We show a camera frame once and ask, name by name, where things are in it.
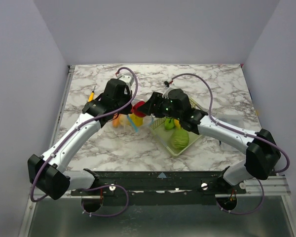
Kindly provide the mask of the dark red toy fruit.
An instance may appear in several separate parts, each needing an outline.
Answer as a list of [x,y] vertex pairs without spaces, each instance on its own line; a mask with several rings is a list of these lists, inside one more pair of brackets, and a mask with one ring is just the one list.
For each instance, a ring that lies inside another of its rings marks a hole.
[[145,104],[144,101],[139,101],[139,102],[137,102],[137,103],[132,107],[132,113],[133,113],[134,115],[136,115],[137,117],[139,117],[139,118],[144,118],[146,115],[145,115],[143,112],[139,111],[139,107],[141,107],[141,106],[144,105],[144,104]]

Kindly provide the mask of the green toy pepper slice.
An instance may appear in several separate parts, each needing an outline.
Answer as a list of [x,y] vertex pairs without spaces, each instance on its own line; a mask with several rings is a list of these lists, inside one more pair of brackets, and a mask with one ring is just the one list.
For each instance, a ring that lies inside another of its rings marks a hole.
[[173,118],[166,118],[164,122],[165,130],[171,130],[175,127],[175,122]]

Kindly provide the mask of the clear zip top bag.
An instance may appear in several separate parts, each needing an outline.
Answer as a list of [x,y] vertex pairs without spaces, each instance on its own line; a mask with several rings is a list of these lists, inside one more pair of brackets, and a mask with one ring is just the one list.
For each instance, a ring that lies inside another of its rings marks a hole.
[[143,105],[143,99],[134,99],[132,101],[132,110],[130,114],[115,114],[113,119],[110,120],[113,128],[123,127],[124,131],[139,132],[140,128],[149,127],[154,122],[152,115],[145,116],[137,111],[137,108]]

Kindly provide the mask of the yellow green toy pepper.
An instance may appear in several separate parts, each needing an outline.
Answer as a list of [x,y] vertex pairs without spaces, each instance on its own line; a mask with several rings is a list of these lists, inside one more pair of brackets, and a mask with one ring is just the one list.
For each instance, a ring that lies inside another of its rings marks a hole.
[[135,114],[131,114],[129,117],[130,117],[131,121],[133,122],[133,124],[134,124],[136,127],[140,127],[140,126],[142,126],[143,123],[144,123],[144,122],[143,122],[144,118],[139,117],[139,116],[137,116],[137,115],[135,115]]

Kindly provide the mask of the yellow toy pear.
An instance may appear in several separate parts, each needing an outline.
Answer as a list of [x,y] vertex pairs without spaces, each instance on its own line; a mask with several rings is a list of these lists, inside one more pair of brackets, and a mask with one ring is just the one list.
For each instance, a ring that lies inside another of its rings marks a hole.
[[130,126],[130,121],[127,118],[127,115],[120,115],[120,117],[119,117],[119,123],[122,126]]

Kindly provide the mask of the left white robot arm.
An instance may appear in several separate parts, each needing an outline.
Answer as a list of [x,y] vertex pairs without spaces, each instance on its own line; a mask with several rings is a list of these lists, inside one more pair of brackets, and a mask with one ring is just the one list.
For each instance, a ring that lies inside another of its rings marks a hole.
[[133,83],[134,78],[130,75],[110,79],[104,92],[85,104],[74,125],[56,144],[41,156],[30,156],[27,164],[33,188],[40,189],[54,200],[69,190],[84,190],[89,195],[99,191],[99,182],[94,172],[88,169],[66,169],[83,144],[115,114],[130,112]]

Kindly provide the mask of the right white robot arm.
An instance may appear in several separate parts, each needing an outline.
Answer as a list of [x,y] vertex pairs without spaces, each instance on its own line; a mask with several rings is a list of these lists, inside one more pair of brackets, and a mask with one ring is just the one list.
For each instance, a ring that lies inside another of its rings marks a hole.
[[154,92],[136,110],[147,116],[177,119],[186,131],[215,138],[245,154],[244,161],[226,168],[217,181],[218,190],[224,194],[244,180],[266,180],[281,156],[269,131],[255,132],[222,122],[192,107],[188,95],[181,89],[171,89],[165,95]]

